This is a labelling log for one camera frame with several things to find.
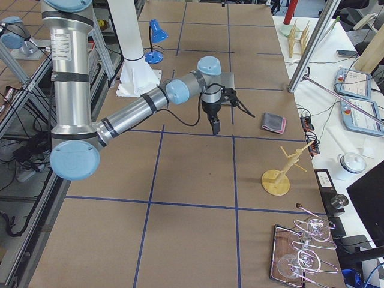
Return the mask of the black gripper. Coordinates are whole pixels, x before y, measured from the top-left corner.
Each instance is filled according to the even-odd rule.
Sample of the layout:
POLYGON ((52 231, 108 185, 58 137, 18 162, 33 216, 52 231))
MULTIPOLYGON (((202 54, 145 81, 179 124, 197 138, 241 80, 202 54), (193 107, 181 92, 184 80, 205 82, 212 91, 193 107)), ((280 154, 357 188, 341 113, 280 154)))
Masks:
POLYGON ((210 122, 212 134, 217 135, 221 131, 221 124, 218 118, 218 113, 221 109, 221 104, 219 102, 207 103, 203 101, 202 109, 206 113, 207 119, 210 122))

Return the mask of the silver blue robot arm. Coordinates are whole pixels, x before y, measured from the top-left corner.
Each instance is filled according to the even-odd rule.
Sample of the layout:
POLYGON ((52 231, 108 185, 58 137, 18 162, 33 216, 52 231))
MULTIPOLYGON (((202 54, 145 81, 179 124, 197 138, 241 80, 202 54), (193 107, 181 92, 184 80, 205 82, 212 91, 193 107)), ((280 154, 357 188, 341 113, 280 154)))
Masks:
POLYGON ((99 122, 91 119, 88 35, 94 27, 91 1, 43 1, 41 14, 50 29, 52 82, 57 124, 52 129, 50 166, 61 178, 91 176, 100 164, 100 149, 159 109, 205 94, 221 77, 220 61, 201 58, 197 68, 180 79, 160 83, 144 59, 133 1, 109 1, 110 14, 124 57, 120 88, 136 100, 99 122))

